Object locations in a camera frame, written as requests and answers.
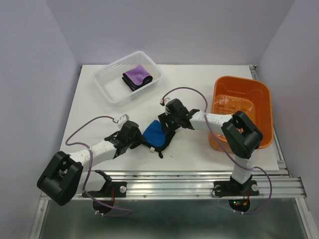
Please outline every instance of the blue cloth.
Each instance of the blue cloth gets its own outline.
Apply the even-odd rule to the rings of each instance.
[[[143,133],[145,141],[155,147],[162,147],[165,144],[166,134],[158,120],[153,121]]]

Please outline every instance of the white tabletop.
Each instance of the white tabletop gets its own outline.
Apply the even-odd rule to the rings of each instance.
[[[140,126],[141,132],[158,115],[163,113],[160,99],[169,90],[188,86],[201,91],[207,98],[211,109],[215,81],[226,75],[251,79],[249,66],[216,66],[216,65],[159,65],[163,70],[164,79],[157,86],[123,107],[111,105],[95,85],[92,74],[102,65],[84,65],[76,88],[69,119],[64,132],[61,150],[71,153],[83,149],[81,146],[66,146],[67,137],[90,119],[108,115],[119,118],[128,114],[130,120]],[[191,109],[204,108],[200,95],[188,90],[178,90],[169,95],[179,98]],[[82,141],[91,146],[117,131],[117,126],[108,119],[99,119],[88,125],[74,136],[71,142]],[[225,153],[212,149],[208,143],[208,132],[189,129],[178,129],[171,144],[163,152],[164,158],[157,153],[150,153],[149,148],[141,145],[128,150],[120,157],[98,164],[95,169],[112,171],[231,171],[233,163]],[[259,149],[255,153],[255,166],[265,170],[278,170],[279,155],[275,142],[269,147]]]

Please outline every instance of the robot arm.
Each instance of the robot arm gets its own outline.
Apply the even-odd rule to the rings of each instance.
[[[195,109],[188,111],[178,99],[166,98],[161,105],[165,106],[165,113],[159,115],[159,120],[165,132],[180,127],[192,130],[209,130],[204,112]],[[235,154],[235,161],[241,165],[241,167],[234,165],[230,180],[233,182],[232,185],[236,185],[242,194],[242,192],[247,191],[252,178],[251,171],[244,168],[252,168],[252,153],[259,148],[263,135],[244,112],[238,111],[233,115],[206,114],[206,116],[211,129],[225,135]]]
[[[38,188],[57,204],[65,205],[75,194],[83,192],[84,179],[90,163],[94,166],[103,161],[114,159],[124,154],[128,148],[133,149],[143,143],[143,136],[136,123],[121,117],[117,124],[120,131],[105,138],[90,149],[70,154],[63,151],[57,152],[39,178]],[[93,154],[92,162],[90,162],[90,152]],[[93,179],[88,185],[89,190],[98,191],[105,184],[111,183],[111,178],[102,171],[92,176]],[[101,179],[101,176],[105,182],[94,180],[97,177]]]

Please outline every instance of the metal frame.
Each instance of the metal frame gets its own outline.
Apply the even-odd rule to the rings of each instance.
[[[41,200],[36,210],[33,226],[31,229],[30,239],[38,239],[40,237],[44,216],[48,206],[48,200]]]

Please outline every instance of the purple cable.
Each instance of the purple cable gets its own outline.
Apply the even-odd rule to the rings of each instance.
[[[215,133],[214,133],[212,127],[210,126],[210,124],[209,124],[209,122],[208,122],[208,118],[207,118],[207,115],[206,115],[207,108],[208,108],[208,102],[207,102],[206,97],[205,97],[200,91],[198,91],[198,90],[196,90],[196,89],[194,89],[194,88],[191,88],[191,87],[177,87],[177,88],[174,88],[174,89],[170,90],[169,92],[167,92],[167,93],[162,97],[162,100],[164,101],[165,97],[166,97],[168,94],[170,94],[171,92],[176,91],[176,90],[180,90],[180,89],[187,89],[187,90],[195,91],[195,92],[199,93],[199,94],[203,97],[203,99],[204,99],[204,101],[205,101],[204,118],[205,118],[206,124],[207,124],[207,126],[208,126],[208,129],[209,129],[209,131],[211,132],[211,134],[214,136],[215,140],[217,141],[217,143],[219,144],[219,146],[222,148],[222,150],[223,150],[223,151],[226,153],[226,155],[230,158],[230,160],[231,160],[234,164],[236,164],[238,167],[240,167],[240,168],[242,168],[242,169],[245,169],[245,170],[248,170],[248,171],[252,171],[254,168],[259,169],[259,170],[261,170],[261,171],[266,175],[266,177],[268,178],[269,185],[270,185],[270,193],[269,193],[269,197],[268,197],[266,203],[265,203],[263,206],[261,206],[260,208],[256,209],[256,210],[253,210],[253,211],[250,211],[250,212],[241,213],[241,214],[246,214],[246,215],[248,215],[248,214],[253,214],[253,213],[259,212],[260,210],[264,209],[264,208],[269,204],[270,199],[271,199],[271,196],[272,196],[272,194],[273,194],[273,185],[272,185],[272,183],[271,183],[271,180],[270,180],[269,175],[268,175],[268,174],[266,173],[266,171],[263,170],[261,167],[255,166],[255,167],[253,167],[253,168],[248,168],[248,167],[245,167],[245,166],[240,165],[238,162],[235,161],[235,159],[233,159],[233,157],[230,155],[230,153],[227,152],[226,148],[223,146],[223,144],[221,143],[221,141],[219,140],[219,138],[215,135]]]
[[[104,206],[104,207],[107,207],[107,208],[111,208],[111,209],[115,209],[115,210],[119,210],[119,211],[124,211],[124,212],[127,212],[125,214],[121,214],[121,215],[107,215],[107,214],[104,214],[103,216],[104,217],[109,217],[109,218],[120,218],[120,217],[125,217],[125,216],[128,216],[130,214],[132,214],[133,212],[130,210],[130,209],[126,209],[126,208],[119,208],[119,207],[114,207],[114,206],[110,206],[108,204],[105,204],[105,203],[102,203],[101,201],[97,200],[96,198],[94,198],[93,196],[91,196],[85,189],[86,187],[86,184],[89,180],[89,177],[90,177],[90,174],[91,174],[91,170],[92,170],[92,165],[93,165],[93,152],[92,150],[90,149],[90,146],[87,145],[86,143],[82,143],[82,142],[75,142],[75,143],[69,143],[69,140],[77,133],[79,132],[81,129],[83,129],[85,126],[87,126],[89,123],[97,120],[97,119],[101,119],[101,118],[109,118],[109,119],[112,119],[114,120],[113,117],[110,117],[110,116],[98,116],[98,117],[95,117],[93,119],[91,119],[90,121],[88,121],[87,123],[85,123],[83,126],[81,126],[80,128],[78,128],[73,134],[71,134],[67,140],[65,141],[65,145],[67,146],[72,146],[72,145],[82,145],[84,147],[86,147],[89,152],[90,152],[90,164],[89,164],[89,169],[88,169],[88,174],[85,178],[85,181],[84,181],[84,184],[83,184],[83,192],[89,197],[91,198],[94,202]]]

